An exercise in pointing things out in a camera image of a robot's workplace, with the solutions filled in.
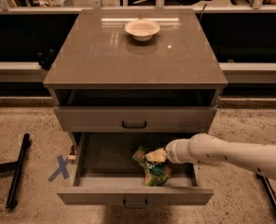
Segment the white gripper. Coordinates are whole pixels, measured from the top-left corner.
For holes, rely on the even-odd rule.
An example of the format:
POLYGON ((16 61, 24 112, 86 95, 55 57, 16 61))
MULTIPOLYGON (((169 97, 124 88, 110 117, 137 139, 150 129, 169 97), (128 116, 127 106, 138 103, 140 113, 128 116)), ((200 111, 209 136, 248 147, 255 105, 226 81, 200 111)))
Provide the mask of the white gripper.
POLYGON ((188 163, 190 162, 188 143, 188 139, 173 140, 165 147, 165 149, 161 147, 146 153, 145 159, 150 162, 165 162, 168 159, 171 163, 188 163))

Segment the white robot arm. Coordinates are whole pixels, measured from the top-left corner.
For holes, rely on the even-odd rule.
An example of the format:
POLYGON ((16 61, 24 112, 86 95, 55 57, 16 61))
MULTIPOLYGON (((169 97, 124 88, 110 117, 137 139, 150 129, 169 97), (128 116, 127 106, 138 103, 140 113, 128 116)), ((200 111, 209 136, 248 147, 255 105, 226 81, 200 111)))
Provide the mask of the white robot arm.
POLYGON ((226 162, 276 180, 276 145, 234 143, 207 133, 176 139, 145 154, 147 161, 182 163, 226 162))

